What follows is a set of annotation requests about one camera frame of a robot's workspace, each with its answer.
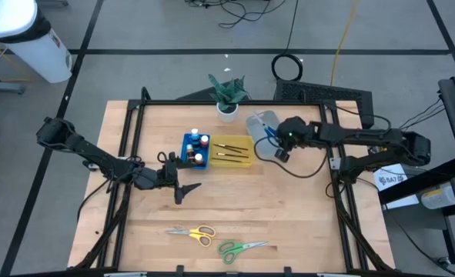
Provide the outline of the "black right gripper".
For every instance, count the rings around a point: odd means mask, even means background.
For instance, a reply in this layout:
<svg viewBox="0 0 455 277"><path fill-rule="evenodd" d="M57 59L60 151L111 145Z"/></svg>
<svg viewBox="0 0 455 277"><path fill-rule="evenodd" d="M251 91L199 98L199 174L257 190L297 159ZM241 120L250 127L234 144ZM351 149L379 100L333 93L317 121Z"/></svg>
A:
<svg viewBox="0 0 455 277"><path fill-rule="evenodd" d="M276 139L281 149L276 150L276 157L281 162L289 160L289 153L294 148L308 146L307 136L310 134L308 125L299 117L294 116L281 122L276 129Z"/></svg>

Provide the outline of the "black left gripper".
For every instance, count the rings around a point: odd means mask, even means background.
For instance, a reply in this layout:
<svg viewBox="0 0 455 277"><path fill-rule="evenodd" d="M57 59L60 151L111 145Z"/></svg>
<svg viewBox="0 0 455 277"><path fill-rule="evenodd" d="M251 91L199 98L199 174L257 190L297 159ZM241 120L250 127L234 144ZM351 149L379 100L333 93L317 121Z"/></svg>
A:
<svg viewBox="0 0 455 277"><path fill-rule="evenodd" d="M182 160L174 152L170 152L168 155L160 152L157 159L162 164L161 169L153 170L147 167L134 169L134 186L136 188L140 190L172 188L175 203L181 204L189 192L201 186L200 183L179 185L178 170L192 168L191 161Z"/></svg>

